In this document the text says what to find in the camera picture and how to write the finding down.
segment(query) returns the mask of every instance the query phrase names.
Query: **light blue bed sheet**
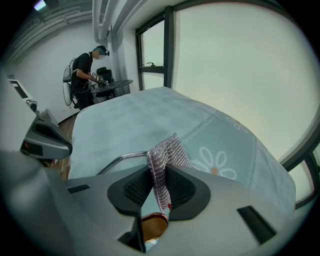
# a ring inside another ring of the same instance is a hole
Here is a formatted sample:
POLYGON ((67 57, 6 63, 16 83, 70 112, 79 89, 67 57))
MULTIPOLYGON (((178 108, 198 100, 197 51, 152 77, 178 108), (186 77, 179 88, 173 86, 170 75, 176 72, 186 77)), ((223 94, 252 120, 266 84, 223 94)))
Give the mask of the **light blue bed sheet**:
MULTIPOLYGON (((173 133, 201 171, 240 182, 293 217, 295 183, 250 130, 217 109, 166 87, 123 95, 82 110, 73 128, 68 178, 94 176, 118 156, 148 151, 173 133)), ((111 172, 146 163, 143 157, 126 160, 111 172)))

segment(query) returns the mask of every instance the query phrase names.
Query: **window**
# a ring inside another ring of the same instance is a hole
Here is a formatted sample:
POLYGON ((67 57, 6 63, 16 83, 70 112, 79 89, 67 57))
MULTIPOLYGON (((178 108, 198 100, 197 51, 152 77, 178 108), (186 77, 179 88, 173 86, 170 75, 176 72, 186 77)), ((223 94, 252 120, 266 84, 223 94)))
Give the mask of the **window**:
POLYGON ((142 65, 144 67, 164 66, 165 21, 150 27, 141 35, 142 65))
POLYGON ((140 91, 172 88, 174 65, 174 9, 167 6, 136 30, 140 91))

